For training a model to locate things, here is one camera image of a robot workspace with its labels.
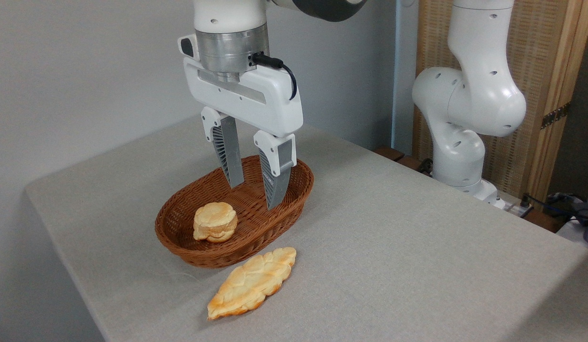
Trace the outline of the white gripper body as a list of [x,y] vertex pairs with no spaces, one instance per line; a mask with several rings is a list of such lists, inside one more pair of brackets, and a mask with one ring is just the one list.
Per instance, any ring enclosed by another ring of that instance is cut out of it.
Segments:
[[204,106],[213,108],[279,138],[303,125],[300,94],[292,95],[287,71],[257,66],[244,72],[238,82],[222,82],[216,72],[206,70],[197,57],[196,36],[178,40],[190,93]]

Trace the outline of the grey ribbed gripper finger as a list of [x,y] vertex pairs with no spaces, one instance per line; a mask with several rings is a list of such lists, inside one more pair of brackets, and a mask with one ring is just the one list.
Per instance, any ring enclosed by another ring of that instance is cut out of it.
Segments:
[[294,134],[277,138],[259,130],[254,135],[260,156],[268,210],[278,206],[287,192],[291,168],[297,165]]
[[210,107],[201,111],[205,138],[213,143],[216,156],[231,188],[244,182],[235,118]]

